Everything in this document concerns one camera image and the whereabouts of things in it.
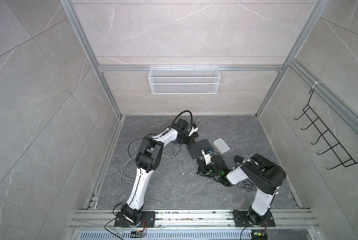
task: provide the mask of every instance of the wall-mounted basket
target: wall-mounted basket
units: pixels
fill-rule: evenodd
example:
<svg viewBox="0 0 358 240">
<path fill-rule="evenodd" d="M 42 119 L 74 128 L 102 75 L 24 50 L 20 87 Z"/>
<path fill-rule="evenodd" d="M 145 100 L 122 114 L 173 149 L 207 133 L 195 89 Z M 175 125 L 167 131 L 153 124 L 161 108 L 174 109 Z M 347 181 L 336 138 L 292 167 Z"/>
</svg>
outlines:
<svg viewBox="0 0 358 240">
<path fill-rule="evenodd" d="M 220 73 L 217 67 L 152 67 L 148 75 L 153 94 L 216 93 Z"/>
</svg>

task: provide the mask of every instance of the black hook rack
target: black hook rack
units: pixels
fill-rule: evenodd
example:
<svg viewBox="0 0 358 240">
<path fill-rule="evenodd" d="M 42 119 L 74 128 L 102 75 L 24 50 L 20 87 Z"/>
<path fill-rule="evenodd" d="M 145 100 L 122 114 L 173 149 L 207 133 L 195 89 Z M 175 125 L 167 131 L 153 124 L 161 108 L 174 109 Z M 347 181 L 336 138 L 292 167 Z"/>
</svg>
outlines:
<svg viewBox="0 0 358 240">
<path fill-rule="evenodd" d="M 330 147 L 329 149 L 327 149 L 326 151 L 324 151 L 324 152 L 322 152 L 322 153 L 316 153 L 317 155 L 322 155 L 322 154 L 324 154 L 324 153 L 326 153 L 326 152 L 332 150 L 332 151 L 334 152 L 335 156 L 336 156 L 336 157 L 338 158 L 338 160 L 340 161 L 340 164 L 338 164 L 338 165 L 336 165 L 336 166 L 334 166 L 334 167 L 332 167 L 332 168 L 327 168 L 327 167 L 326 167 L 327 170 L 334 169 L 335 167 L 339 167 L 340 165 L 343 165 L 344 167 L 349 167 L 349 166 L 352 166 L 352 165 L 354 165 L 354 164 L 357 164 L 358 161 L 355 161 L 355 160 L 352 158 L 352 156 L 351 156 L 351 155 L 348 153 L 348 151 L 343 147 L 343 145 L 339 142 L 339 140 L 336 138 L 336 136 L 331 132 L 331 130 L 326 126 L 326 124 L 320 119 L 320 117 L 316 114 L 316 112 L 315 112 L 315 111 L 311 108 L 311 106 L 309 105 L 313 93 L 314 93 L 314 89 L 312 88 L 312 89 L 310 90 L 310 92 L 309 92 L 310 98 L 308 99 L 308 103 L 307 103 L 307 105 L 303 108 L 303 114 L 301 114 L 299 118 L 294 118 L 294 119 L 295 119 L 295 120 L 299 120 L 303 115 L 306 115 L 306 116 L 308 117 L 308 119 L 311 121 L 311 124 L 308 125 L 308 127 L 304 128 L 304 129 L 301 128 L 301 130 L 304 131 L 304 130 L 306 130 L 307 128 L 309 128 L 310 126 L 313 125 L 313 126 L 317 129 L 317 131 L 320 133 L 320 135 L 319 135 L 318 139 L 316 140 L 316 142 L 315 142 L 315 143 L 312 143 L 312 142 L 311 142 L 311 144 L 312 144 L 312 145 L 317 144 L 318 141 L 320 140 L 320 138 L 323 137 L 323 139 L 326 141 L 326 143 L 327 143 L 328 146 Z M 315 120 L 312 120 L 312 119 L 310 118 L 310 116 L 307 114 L 307 111 L 308 111 L 309 109 L 316 115 L 317 118 L 316 118 Z M 319 121 L 324 125 L 324 127 L 326 128 L 325 131 L 320 131 L 319 128 L 315 125 L 315 122 L 318 121 L 318 120 L 319 120 Z M 335 145 L 331 146 L 330 143 L 327 141 L 326 137 L 324 137 L 324 134 L 325 134 L 326 132 L 329 132 L 329 133 L 335 138 L 335 140 L 337 141 L 337 143 L 336 143 Z M 346 154 L 349 156 L 349 159 L 348 159 L 348 160 L 342 161 L 342 160 L 340 159 L 340 157 L 337 155 L 337 153 L 335 152 L 335 149 L 334 149 L 334 147 L 336 147 L 336 146 L 342 147 L 342 149 L 343 149 L 343 150 L 346 152 Z M 349 161 L 352 161 L 352 162 L 350 162 L 349 165 L 345 166 L 345 163 L 346 163 L 346 162 L 349 162 Z"/>
</svg>

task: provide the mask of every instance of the white arm segment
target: white arm segment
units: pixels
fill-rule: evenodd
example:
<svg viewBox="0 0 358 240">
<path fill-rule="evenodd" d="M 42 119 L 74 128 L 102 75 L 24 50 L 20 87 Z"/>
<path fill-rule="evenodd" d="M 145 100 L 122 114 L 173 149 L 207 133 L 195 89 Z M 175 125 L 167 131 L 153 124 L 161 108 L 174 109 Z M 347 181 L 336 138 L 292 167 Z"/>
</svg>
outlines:
<svg viewBox="0 0 358 240">
<path fill-rule="evenodd" d="M 148 181 L 152 176 L 153 170 L 148 173 L 143 168 L 136 170 L 135 183 L 131 191 L 131 195 L 127 200 L 127 204 L 132 209 L 140 209 L 144 204 L 144 194 L 147 189 Z"/>
<path fill-rule="evenodd" d="M 228 181 L 234 185 L 238 184 L 240 181 L 249 179 L 247 174 L 244 173 L 244 171 L 240 168 L 240 166 L 241 165 L 239 165 L 237 168 L 235 168 L 234 170 L 230 171 L 227 174 Z M 252 209 L 260 216 L 263 216 L 264 214 L 267 213 L 268 209 L 271 207 L 270 204 L 276 193 L 274 193 L 273 195 L 269 195 L 263 193 L 260 189 L 257 189 L 255 199 L 253 200 L 253 203 L 251 205 Z"/>
<path fill-rule="evenodd" d="M 153 136 L 152 139 L 164 143 L 164 146 L 166 146 L 168 143 L 170 143 L 172 141 L 175 141 L 178 136 L 178 131 L 171 128 L 171 130 L 168 133 L 163 135 L 163 133 L 168 131 L 168 129 L 169 128 L 167 128 L 164 132 L 162 132 L 156 136 Z"/>
</svg>

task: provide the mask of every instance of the black hose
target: black hose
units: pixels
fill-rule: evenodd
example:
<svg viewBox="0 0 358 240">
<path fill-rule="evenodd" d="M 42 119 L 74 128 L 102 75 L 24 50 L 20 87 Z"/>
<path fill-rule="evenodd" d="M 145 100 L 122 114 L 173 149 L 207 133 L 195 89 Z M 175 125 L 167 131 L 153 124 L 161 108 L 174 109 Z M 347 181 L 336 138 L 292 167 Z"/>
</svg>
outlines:
<svg viewBox="0 0 358 240">
<path fill-rule="evenodd" d="M 190 116 L 191 116 L 190 125 L 193 123 L 192 113 L 190 112 L 190 110 L 184 110 L 183 112 L 179 113 L 179 114 L 173 119 L 173 121 L 172 121 L 172 123 L 171 123 L 171 126 L 170 126 L 170 128 L 168 129 L 168 131 L 171 130 L 171 128 L 173 127 L 173 124 L 176 122 L 176 120 L 178 119 L 178 117 L 179 117 L 180 115 L 182 115 L 183 113 L 190 113 Z"/>
</svg>

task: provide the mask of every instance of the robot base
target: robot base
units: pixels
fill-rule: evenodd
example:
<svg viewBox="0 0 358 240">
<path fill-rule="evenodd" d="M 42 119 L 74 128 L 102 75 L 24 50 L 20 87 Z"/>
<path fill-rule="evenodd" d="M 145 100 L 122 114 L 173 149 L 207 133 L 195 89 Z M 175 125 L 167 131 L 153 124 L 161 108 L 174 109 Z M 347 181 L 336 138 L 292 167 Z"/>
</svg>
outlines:
<svg viewBox="0 0 358 240">
<path fill-rule="evenodd" d="M 152 212 L 152 211 L 142 211 L 142 219 L 145 219 L 145 224 L 147 225 L 147 227 L 154 227 L 155 225 L 155 214 L 156 212 Z M 114 227 L 131 227 L 129 225 L 129 221 L 128 219 L 125 218 L 125 216 L 122 214 L 122 212 L 118 212 L 116 214 L 116 219 L 115 219 L 115 224 Z M 140 221 L 140 223 L 138 223 L 137 226 L 134 227 L 140 227 L 143 226 L 143 220 Z"/>
<path fill-rule="evenodd" d="M 239 211 L 234 210 L 232 211 L 232 214 L 234 215 L 234 221 L 236 227 L 250 227 L 252 224 L 249 222 L 249 212 L 248 211 Z M 267 227 L 275 227 L 275 221 L 272 217 L 272 213 L 268 211 L 266 215 L 264 216 L 264 220 L 260 224 L 260 227 L 265 227 L 267 222 Z"/>
</svg>

